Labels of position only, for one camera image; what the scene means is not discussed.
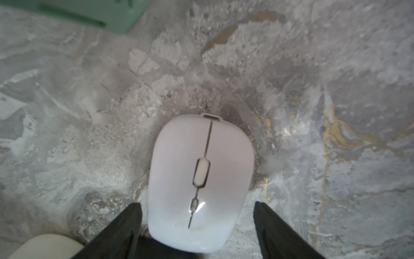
green object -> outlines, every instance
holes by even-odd
[[[150,2],[151,0],[0,0],[0,4],[120,34],[129,30]]]

white object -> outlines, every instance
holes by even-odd
[[[24,243],[8,259],[70,259],[83,245],[61,235],[47,234]]]
[[[171,120],[161,130],[152,155],[149,233],[179,250],[217,251],[238,219],[253,166],[250,140],[233,124],[209,114]],[[203,179],[205,185],[199,187]]]

computer mouse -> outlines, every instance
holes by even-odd
[[[183,251],[217,251],[234,229],[253,167],[252,144],[235,125],[211,114],[172,119],[152,154],[150,235]]]

stone floor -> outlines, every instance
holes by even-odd
[[[162,126],[242,128],[255,172],[209,258],[261,258],[269,204],[327,258],[414,257],[412,0],[153,0],[127,35],[0,9],[0,258],[91,240],[127,204],[146,223]]]

wireless mouse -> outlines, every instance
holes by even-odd
[[[235,226],[253,167],[252,144],[235,125],[211,114],[172,119],[152,154],[150,235],[183,251],[217,251]]]

